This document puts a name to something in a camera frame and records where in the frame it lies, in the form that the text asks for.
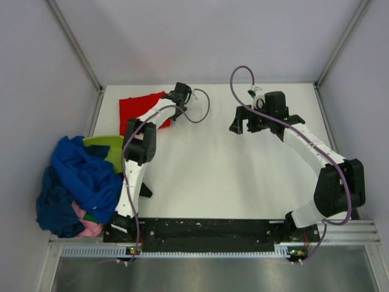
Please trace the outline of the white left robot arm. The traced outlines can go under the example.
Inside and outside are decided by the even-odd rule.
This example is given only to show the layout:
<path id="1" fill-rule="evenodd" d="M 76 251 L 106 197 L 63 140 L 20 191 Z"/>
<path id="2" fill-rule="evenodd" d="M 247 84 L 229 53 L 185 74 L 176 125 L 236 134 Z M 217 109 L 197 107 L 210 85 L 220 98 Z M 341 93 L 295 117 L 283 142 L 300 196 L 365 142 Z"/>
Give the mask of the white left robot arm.
<path id="1" fill-rule="evenodd" d="M 111 221 L 111 227 L 124 241 L 134 240 L 137 236 L 135 217 L 139 213 L 139 198 L 153 195 L 143 177 L 156 154 L 157 129 L 187 110 L 186 103 L 191 94 L 188 85 L 178 82 L 174 90 L 163 93 L 145 114 L 127 122 L 121 158 L 123 187 Z"/>

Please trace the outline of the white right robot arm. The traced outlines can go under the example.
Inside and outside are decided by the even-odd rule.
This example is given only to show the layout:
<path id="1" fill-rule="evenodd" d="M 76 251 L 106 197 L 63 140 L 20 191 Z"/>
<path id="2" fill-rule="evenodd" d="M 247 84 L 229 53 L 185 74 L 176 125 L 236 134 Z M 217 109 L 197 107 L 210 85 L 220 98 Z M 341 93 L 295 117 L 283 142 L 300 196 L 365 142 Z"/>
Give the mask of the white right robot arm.
<path id="1" fill-rule="evenodd" d="M 252 104 L 237 106 L 229 130 L 235 134 L 269 130 L 295 150 L 317 175 L 312 200 L 286 214 L 285 236 L 299 240 L 306 228 L 342 212 L 350 219 L 352 210 L 366 202 L 363 164 L 336 153 L 309 130 L 299 115 L 289 114 L 283 92 L 260 94 L 251 89 L 248 93 Z"/>

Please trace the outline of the red printed t shirt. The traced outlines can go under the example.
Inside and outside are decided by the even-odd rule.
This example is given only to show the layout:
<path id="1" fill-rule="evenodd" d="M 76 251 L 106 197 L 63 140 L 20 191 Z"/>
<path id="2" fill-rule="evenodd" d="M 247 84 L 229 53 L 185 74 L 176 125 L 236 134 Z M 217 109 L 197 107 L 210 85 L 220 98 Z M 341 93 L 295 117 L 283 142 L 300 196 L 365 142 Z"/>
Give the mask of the red printed t shirt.
<path id="1" fill-rule="evenodd" d="M 125 135 L 126 125 L 130 118 L 138 118 L 147 113 L 165 95 L 165 92 L 157 92 L 147 96 L 130 97 L 119 100 L 119 134 Z"/>

